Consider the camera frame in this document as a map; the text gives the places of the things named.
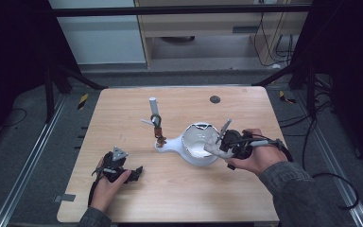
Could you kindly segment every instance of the wire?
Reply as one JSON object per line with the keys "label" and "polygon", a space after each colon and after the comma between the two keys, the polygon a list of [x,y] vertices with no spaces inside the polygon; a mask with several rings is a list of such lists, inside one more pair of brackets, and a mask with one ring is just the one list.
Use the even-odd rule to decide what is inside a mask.
{"label": "wire", "polygon": [[[270,58],[274,61],[274,63],[272,63],[272,64],[264,64],[264,63],[262,63],[261,58],[259,58],[259,52],[258,52],[258,49],[256,48],[256,37],[257,37],[258,31],[259,31],[260,29],[262,29],[262,33],[263,33],[263,35],[264,35],[264,40],[265,40],[265,44],[267,45],[267,51],[268,51],[268,54],[269,54]],[[261,20],[260,20],[260,22],[259,22],[259,26],[258,26],[257,32],[256,32],[256,33],[255,33],[255,35],[254,35],[254,48],[255,48],[255,51],[256,51],[257,56],[258,56],[258,59],[259,59],[259,61],[260,61],[260,63],[261,63],[261,65],[262,65],[262,66],[271,66],[271,65],[273,65],[273,64],[275,64],[275,63],[281,63],[281,62],[284,62],[284,61],[278,61],[278,60],[275,60],[275,59],[272,57],[271,53],[270,53],[270,48],[269,48],[269,44],[268,44],[268,39],[267,39],[267,36],[266,36],[266,34],[265,34],[265,30],[264,30],[264,12],[261,12]]]}
{"label": "wire", "polygon": [[22,117],[22,119],[18,120],[17,122],[15,123],[12,123],[12,124],[7,124],[7,125],[2,125],[2,127],[11,127],[11,126],[15,126],[17,124],[19,124],[20,122],[24,121],[27,117],[27,111],[25,109],[22,109],[22,108],[15,108],[15,109],[12,109],[11,110],[12,112],[13,111],[23,111],[25,113],[25,115]]}
{"label": "wire", "polygon": [[311,123],[309,124],[309,128],[308,128],[307,134],[305,135],[305,139],[304,139],[304,145],[302,146],[302,169],[304,169],[304,170],[305,170],[305,149],[306,149],[306,145],[308,143],[309,134],[312,131],[311,129],[312,129],[314,123],[317,123],[317,118],[313,119],[311,121]]}
{"label": "wire", "polygon": [[306,114],[303,114],[303,115],[300,115],[300,116],[293,116],[293,117],[291,117],[291,118],[288,118],[288,119],[286,119],[286,120],[280,120],[280,121],[278,121],[278,122],[290,121],[290,120],[294,120],[294,119],[297,119],[297,118],[300,118],[300,117],[304,117],[304,116],[306,116]]}
{"label": "wire", "polygon": [[291,137],[301,137],[301,136],[306,136],[306,134],[284,134],[283,136],[291,136]]}
{"label": "wire", "polygon": [[267,138],[267,137],[266,137],[266,136],[264,136],[264,135],[260,135],[260,134],[253,134],[253,135],[255,135],[255,136],[259,136],[259,137],[262,137],[262,138],[264,138],[264,139],[271,140],[271,139]]}
{"label": "wire", "polygon": [[353,186],[352,183],[350,183],[348,180],[346,180],[345,178],[341,177],[341,176],[338,176],[337,174],[334,174],[334,173],[329,173],[329,172],[321,172],[321,173],[318,173],[318,174],[315,174],[312,176],[312,178],[317,178],[317,177],[320,177],[320,176],[330,176],[330,177],[336,177],[336,178],[339,178],[341,179],[343,182],[345,182],[346,184],[348,184],[354,191],[355,193],[355,201],[352,205],[349,205],[349,206],[340,206],[338,205],[337,207],[342,209],[342,210],[350,210],[350,209],[353,209],[355,208],[358,204],[359,204],[359,194],[358,194],[358,191],[355,189],[355,187]]}
{"label": "wire", "polygon": [[308,118],[309,117],[309,115],[304,115],[300,120],[298,120],[298,121],[295,121],[295,122],[293,122],[293,123],[290,123],[290,124],[287,124],[287,125],[283,125],[283,126],[281,126],[280,128],[282,129],[282,128],[287,128],[287,127],[290,127],[290,126],[294,126],[294,125],[297,125],[297,124],[299,124],[300,122],[302,122],[302,121],[304,121],[306,118]]}
{"label": "wire", "polygon": [[284,60],[285,66],[288,66],[290,64],[291,58],[293,57],[293,53],[294,53],[294,50],[292,50],[293,49],[293,35],[289,35],[288,48],[285,51],[281,51],[278,49],[282,38],[283,38],[283,35],[280,35],[279,40],[275,47],[275,52],[276,52],[277,56],[279,56],[281,58],[285,58],[285,60]]}

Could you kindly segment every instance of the white cylinder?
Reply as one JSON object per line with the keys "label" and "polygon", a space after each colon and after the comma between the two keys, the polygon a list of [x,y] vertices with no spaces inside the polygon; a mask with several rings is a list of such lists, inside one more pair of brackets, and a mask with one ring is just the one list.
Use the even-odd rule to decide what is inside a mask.
{"label": "white cylinder", "polygon": [[156,102],[156,97],[149,98],[149,105],[151,106],[152,114],[159,114],[158,112],[158,105]]}

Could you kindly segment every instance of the person's right hand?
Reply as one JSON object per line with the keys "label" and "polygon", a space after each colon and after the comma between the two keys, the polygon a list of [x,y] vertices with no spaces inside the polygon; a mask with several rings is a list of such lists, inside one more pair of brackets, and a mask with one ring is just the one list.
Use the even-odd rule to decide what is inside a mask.
{"label": "person's right hand", "polygon": [[[247,129],[246,131],[252,133],[254,138],[261,138],[260,136],[255,136],[255,134],[262,135],[259,129]],[[248,159],[231,158],[225,161],[236,168],[246,169],[259,176],[268,167],[280,162],[286,162],[287,159],[276,147],[266,145],[253,148],[252,155]]]}

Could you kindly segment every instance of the person's left hand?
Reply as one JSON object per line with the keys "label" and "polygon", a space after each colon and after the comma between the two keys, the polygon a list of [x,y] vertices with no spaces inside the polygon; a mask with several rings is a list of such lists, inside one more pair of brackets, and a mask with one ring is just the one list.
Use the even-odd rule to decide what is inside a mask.
{"label": "person's left hand", "polygon": [[[99,161],[98,166],[101,166],[103,162],[103,158]],[[131,170],[126,170],[120,177],[111,183],[108,179],[103,176],[98,185],[95,188],[93,200],[91,201],[91,207],[106,212],[108,207],[110,206],[114,196],[116,195],[119,188],[122,184],[128,179],[131,174]]]}

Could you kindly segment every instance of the white cabinet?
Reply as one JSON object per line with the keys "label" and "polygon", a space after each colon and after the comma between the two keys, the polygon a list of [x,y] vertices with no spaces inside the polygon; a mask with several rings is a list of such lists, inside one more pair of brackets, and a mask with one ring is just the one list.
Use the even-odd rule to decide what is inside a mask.
{"label": "white cabinet", "polygon": [[[134,7],[132,0],[49,0],[49,3],[52,9]],[[81,69],[146,63],[136,16],[60,17],[58,21]]]}

